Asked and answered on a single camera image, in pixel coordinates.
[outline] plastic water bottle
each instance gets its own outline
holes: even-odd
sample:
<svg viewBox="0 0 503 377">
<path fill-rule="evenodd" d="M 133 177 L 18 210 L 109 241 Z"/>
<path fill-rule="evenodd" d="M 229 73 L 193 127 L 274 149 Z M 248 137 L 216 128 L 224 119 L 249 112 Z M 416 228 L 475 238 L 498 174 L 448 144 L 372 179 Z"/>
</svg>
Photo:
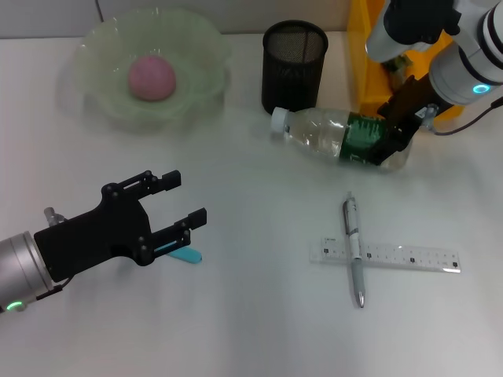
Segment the plastic water bottle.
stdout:
<svg viewBox="0 0 503 377">
<path fill-rule="evenodd" d="M 329 159 L 368 163 L 365 160 L 367 151 L 384 136 L 386 124 L 383 119 L 344 110 L 308 108 L 289 112 L 275 108 L 271 128 L 275 133 L 284 134 L 285 140 Z M 384 160 L 380 168 L 397 170 L 403 167 L 411 144 Z"/>
</svg>

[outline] yellow container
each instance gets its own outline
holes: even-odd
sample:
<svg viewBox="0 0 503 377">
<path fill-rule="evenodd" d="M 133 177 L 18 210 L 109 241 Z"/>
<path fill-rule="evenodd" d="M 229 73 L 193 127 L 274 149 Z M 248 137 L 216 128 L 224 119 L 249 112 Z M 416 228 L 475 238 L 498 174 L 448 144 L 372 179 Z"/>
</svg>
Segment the yellow container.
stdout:
<svg viewBox="0 0 503 377">
<path fill-rule="evenodd" d="M 376 23 L 384 0 L 351 0 L 351 11 L 347 25 L 347 37 L 359 111 L 365 115 L 377 115 L 377 109 L 392 95 L 387 72 L 379 63 L 370 60 L 365 51 L 365 42 Z M 408 51 L 413 62 L 406 74 L 420 79 L 428 73 L 433 57 L 452 42 L 449 35 L 442 33 L 439 40 L 428 51 Z M 461 114 L 463 107 L 454 106 L 437 119 L 452 119 Z"/>
</svg>

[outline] pink dough ball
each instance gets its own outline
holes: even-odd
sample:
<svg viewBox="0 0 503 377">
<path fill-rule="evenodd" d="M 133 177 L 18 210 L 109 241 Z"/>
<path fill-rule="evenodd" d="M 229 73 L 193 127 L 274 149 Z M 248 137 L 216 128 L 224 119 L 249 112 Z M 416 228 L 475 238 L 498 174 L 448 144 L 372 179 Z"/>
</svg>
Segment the pink dough ball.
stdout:
<svg viewBox="0 0 503 377">
<path fill-rule="evenodd" d="M 128 76 L 131 93 L 145 101 L 160 101 L 168 98 L 176 88 L 174 70 L 162 57 L 140 57 Z"/>
</svg>

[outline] blue plastic piece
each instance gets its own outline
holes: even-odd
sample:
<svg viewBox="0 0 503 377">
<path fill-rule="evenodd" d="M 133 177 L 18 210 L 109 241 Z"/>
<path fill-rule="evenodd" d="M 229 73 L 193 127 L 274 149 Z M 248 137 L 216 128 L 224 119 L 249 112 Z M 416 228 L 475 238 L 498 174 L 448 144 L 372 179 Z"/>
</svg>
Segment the blue plastic piece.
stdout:
<svg viewBox="0 0 503 377">
<path fill-rule="evenodd" d="M 169 243 L 168 245 L 164 245 L 155 249 L 155 251 L 163 250 L 164 248 L 172 245 L 174 242 Z M 192 249 L 191 247 L 185 246 L 178 250 L 172 251 L 168 254 L 172 258 L 180 259 L 181 261 L 193 263 L 194 265 L 200 263 L 203 260 L 203 255 L 197 250 Z"/>
</svg>

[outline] white bottle cap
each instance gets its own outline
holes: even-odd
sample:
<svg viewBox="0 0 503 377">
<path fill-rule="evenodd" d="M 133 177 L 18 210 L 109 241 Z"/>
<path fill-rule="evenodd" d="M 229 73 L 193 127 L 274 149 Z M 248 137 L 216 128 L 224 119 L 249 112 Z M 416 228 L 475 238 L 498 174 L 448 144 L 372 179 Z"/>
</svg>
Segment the white bottle cap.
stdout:
<svg viewBox="0 0 503 377">
<path fill-rule="evenodd" d="M 273 132 L 284 133 L 288 113 L 289 111 L 285 108 L 274 108 L 273 116 L 270 119 L 270 128 Z"/>
</svg>

